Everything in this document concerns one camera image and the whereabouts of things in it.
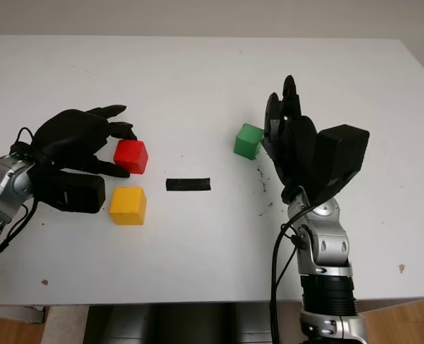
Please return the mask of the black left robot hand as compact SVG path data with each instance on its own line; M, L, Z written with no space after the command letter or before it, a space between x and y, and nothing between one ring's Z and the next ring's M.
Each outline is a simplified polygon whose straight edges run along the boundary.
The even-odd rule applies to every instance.
M125 168L102 161L95 155L107 144L109 137L137 139L132 124L109 121L125 110L125 105L96 107L87 111L64 110L37 130L31 147L58 169L128 178L130 173Z

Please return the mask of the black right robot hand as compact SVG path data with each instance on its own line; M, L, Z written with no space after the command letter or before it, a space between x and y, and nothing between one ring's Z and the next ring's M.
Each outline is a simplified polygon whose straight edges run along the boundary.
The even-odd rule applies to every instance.
M268 98L261 141L283 184L281 198L285 204L306 190L315 137L314 123L301 114L296 83L289 75L283 83L282 97L274 92Z

